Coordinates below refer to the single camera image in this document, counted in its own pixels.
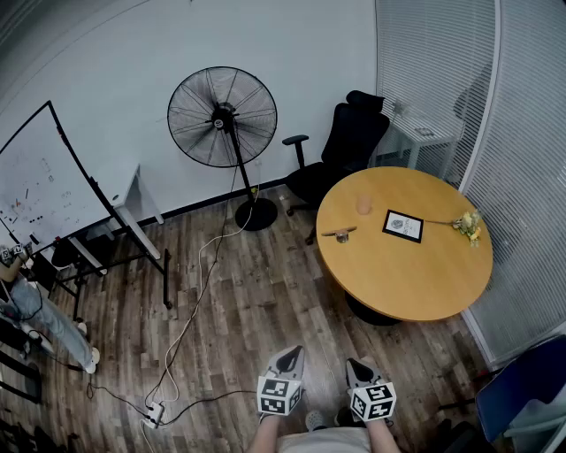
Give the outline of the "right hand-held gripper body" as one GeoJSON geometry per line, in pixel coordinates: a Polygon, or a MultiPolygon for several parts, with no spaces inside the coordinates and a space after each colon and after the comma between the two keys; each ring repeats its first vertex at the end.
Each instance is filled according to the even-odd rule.
{"type": "Polygon", "coordinates": [[[350,410],[363,422],[393,414],[397,395],[394,384],[385,382],[383,377],[377,384],[358,384],[350,391],[350,410]]]}

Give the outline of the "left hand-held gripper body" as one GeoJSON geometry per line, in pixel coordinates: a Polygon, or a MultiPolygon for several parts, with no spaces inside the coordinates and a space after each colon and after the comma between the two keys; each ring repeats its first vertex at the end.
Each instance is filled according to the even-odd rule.
{"type": "Polygon", "coordinates": [[[301,379],[263,375],[258,377],[256,402],[262,416],[288,416],[302,398],[301,379]]]}

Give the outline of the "person's left forearm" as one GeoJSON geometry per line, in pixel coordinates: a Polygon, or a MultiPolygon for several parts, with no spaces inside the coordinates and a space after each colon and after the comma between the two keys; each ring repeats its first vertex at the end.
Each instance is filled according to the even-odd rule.
{"type": "Polygon", "coordinates": [[[276,453],[279,425],[283,418],[266,415],[261,420],[246,453],[276,453]]]}

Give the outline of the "person's right forearm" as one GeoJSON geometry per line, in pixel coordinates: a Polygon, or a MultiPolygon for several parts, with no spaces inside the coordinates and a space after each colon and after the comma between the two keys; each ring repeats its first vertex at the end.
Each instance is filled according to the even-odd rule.
{"type": "Polygon", "coordinates": [[[371,446],[371,453],[401,453],[392,433],[383,418],[365,423],[371,446]]]}

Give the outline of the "person's beige shirt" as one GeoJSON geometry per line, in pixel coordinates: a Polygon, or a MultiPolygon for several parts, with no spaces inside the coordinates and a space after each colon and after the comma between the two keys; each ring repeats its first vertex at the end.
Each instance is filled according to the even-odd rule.
{"type": "Polygon", "coordinates": [[[371,453],[365,428],[333,427],[278,439],[276,453],[371,453]]]}

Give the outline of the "round wooden table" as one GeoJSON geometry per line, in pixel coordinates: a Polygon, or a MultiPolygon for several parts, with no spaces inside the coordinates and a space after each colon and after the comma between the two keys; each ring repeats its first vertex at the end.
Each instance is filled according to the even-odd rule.
{"type": "Polygon", "coordinates": [[[317,212],[317,245],[335,280],[372,313],[404,321],[452,317],[475,303],[493,270],[493,249],[481,222],[477,247],[451,226],[425,223],[453,220],[472,203],[445,181],[403,167],[369,168],[340,180],[317,212]],[[369,215],[359,215],[360,195],[372,199],[369,215]],[[424,221],[422,241],[382,232],[388,210],[424,221]],[[338,243],[321,234],[357,227],[338,243]]]}

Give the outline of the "white power strip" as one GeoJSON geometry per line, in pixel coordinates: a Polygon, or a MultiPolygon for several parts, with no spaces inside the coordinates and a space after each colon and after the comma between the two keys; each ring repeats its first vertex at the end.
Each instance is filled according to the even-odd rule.
{"type": "Polygon", "coordinates": [[[152,402],[147,410],[145,418],[142,420],[151,429],[157,429],[160,425],[164,413],[164,406],[158,402],[152,402]]]}

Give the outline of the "black framed leaf picture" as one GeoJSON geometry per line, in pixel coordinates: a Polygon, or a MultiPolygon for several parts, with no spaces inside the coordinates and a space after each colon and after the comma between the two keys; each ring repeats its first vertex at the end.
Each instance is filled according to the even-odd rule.
{"type": "Polygon", "coordinates": [[[420,243],[424,221],[398,211],[388,210],[382,232],[402,239],[420,243]]]}

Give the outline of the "blue chair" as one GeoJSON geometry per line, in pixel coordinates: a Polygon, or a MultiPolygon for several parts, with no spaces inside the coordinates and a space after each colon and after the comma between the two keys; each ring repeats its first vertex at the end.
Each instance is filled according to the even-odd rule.
{"type": "Polygon", "coordinates": [[[485,438],[493,442],[531,400],[551,403],[566,385],[566,335],[526,350],[476,397],[485,438]]]}

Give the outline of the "yellow flower bouquet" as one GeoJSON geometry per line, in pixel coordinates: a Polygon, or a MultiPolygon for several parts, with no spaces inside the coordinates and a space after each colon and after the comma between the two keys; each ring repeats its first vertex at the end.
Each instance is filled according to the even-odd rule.
{"type": "Polygon", "coordinates": [[[481,227],[479,226],[480,220],[481,220],[481,214],[479,213],[478,210],[475,210],[475,211],[466,211],[463,215],[461,215],[457,219],[453,219],[449,221],[426,219],[424,222],[436,224],[436,225],[451,226],[461,235],[466,236],[468,238],[471,247],[477,247],[479,242],[479,236],[481,235],[481,227]]]}

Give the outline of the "white desk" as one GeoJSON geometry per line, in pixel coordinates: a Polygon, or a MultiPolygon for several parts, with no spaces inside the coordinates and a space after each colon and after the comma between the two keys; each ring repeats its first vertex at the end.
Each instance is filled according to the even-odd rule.
{"type": "Polygon", "coordinates": [[[140,164],[118,162],[109,167],[100,180],[89,176],[82,165],[80,165],[80,170],[109,216],[120,224],[120,232],[127,234],[141,252],[139,256],[131,256],[108,265],[101,265],[85,247],[80,245],[78,240],[71,238],[70,242],[73,246],[94,266],[93,272],[101,271],[102,274],[106,274],[107,270],[114,265],[129,263],[145,256],[165,279],[168,276],[170,258],[168,250],[161,253],[156,248],[130,210],[132,206],[142,207],[146,204],[150,210],[150,216],[154,217],[160,225],[164,224],[161,211],[157,208],[153,196],[142,180],[140,164]]]}

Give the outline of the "black office chair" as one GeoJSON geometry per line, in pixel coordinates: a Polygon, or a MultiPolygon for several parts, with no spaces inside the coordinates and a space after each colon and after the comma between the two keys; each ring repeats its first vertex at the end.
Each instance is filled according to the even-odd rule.
{"type": "Polygon", "coordinates": [[[368,167],[370,158],[385,135],[390,119],[382,113],[385,99],[359,90],[346,95],[333,113],[331,131],[321,158],[306,165],[302,143],[305,134],[290,136],[282,141],[293,145],[299,168],[286,177],[291,192],[304,201],[287,209],[291,217],[297,211],[316,211],[328,191],[340,180],[368,167]]]}

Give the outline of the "white side table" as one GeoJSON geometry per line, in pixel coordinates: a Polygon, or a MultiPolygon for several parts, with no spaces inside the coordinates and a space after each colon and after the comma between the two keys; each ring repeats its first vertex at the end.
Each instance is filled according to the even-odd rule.
{"type": "Polygon", "coordinates": [[[379,157],[388,154],[397,154],[398,158],[403,158],[404,151],[408,150],[408,168],[416,169],[422,148],[442,146],[443,160],[437,176],[444,179],[453,161],[455,147],[461,139],[463,130],[464,122],[461,119],[429,120],[394,115],[375,151],[374,162],[377,162],[379,157]]]}

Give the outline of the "white window blinds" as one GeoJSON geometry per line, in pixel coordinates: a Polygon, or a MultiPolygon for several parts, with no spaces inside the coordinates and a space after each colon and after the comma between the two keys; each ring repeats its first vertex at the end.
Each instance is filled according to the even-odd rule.
{"type": "MultiPolygon", "coordinates": [[[[498,0],[376,0],[378,81],[390,120],[461,119],[464,130],[442,180],[460,187],[486,113],[498,0]]],[[[417,170],[437,176],[443,147],[421,149],[417,170]]],[[[409,151],[377,165],[408,167],[409,151]]]]}
{"type": "Polygon", "coordinates": [[[463,191],[493,245],[465,314],[486,362],[566,332],[566,0],[500,0],[490,110],[463,191]]]}

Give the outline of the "black standing fan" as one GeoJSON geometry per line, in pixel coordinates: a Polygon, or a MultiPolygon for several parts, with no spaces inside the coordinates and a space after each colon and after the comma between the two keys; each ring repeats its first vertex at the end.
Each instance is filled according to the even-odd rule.
{"type": "Polygon", "coordinates": [[[245,164],[271,143],[278,125],[269,89],[254,75],[231,66],[213,66],[189,75],[173,91],[167,108],[172,139],[187,157],[215,168],[236,168],[248,200],[234,218],[245,231],[269,227],[274,202],[252,189],[245,164]]]}

